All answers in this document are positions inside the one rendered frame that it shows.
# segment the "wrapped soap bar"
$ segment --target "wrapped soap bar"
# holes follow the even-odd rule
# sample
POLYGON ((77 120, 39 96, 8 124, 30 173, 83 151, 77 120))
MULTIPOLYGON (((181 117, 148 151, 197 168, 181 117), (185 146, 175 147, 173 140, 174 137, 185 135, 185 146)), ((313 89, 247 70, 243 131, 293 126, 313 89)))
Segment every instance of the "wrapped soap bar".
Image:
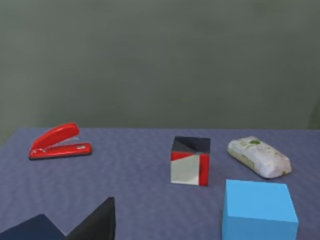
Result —
POLYGON ((231 141, 227 151, 266 179, 277 178, 292 170, 287 156, 254 136, 231 141))

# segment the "gray wall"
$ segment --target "gray wall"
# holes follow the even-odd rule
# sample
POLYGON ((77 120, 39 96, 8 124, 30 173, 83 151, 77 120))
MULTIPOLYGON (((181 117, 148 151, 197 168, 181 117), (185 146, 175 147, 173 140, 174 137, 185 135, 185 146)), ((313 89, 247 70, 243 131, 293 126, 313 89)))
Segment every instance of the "gray wall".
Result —
POLYGON ((1 0, 0 140, 17 127, 305 128, 318 0, 1 0))

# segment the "red and white box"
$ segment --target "red and white box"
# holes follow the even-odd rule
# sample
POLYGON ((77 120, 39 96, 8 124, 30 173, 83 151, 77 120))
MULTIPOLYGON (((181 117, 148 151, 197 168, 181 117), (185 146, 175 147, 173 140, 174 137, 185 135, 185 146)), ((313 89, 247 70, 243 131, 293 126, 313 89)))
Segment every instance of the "red and white box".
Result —
POLYGON ((171 183, 208 186, 210 138, 176 136, 170 165, 171 183))

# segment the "light blue cube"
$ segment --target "light blue cube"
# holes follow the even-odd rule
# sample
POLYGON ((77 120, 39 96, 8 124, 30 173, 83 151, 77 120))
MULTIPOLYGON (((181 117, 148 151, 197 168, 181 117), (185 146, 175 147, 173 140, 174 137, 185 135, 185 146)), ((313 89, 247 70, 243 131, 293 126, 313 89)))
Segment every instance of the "light blue cube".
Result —
POLYGON ((226 180, 223 240, 295 240, 298 225, 286 184, 226 180))

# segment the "blue tablecloth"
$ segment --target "blue tablecloth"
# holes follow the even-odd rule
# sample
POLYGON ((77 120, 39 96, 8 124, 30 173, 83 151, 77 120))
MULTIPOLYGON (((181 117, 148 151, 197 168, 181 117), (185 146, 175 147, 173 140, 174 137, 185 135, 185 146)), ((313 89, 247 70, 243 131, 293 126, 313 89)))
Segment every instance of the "blue tablecloth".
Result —
POLYGON ((230 157, 229 141, 255 136, 291 159, 286 183, 300 221, 298 240, 320 239, 320 131, 81 130, 90 156, 28 159, 43 128, 21 128, 0 149, 0 232, 46 214, 68 234, 115 197, 116 240, 220 240, 226 179, 264 181, 230 157), (174 136, 211 138, 209 186, 170 183, 174 136))

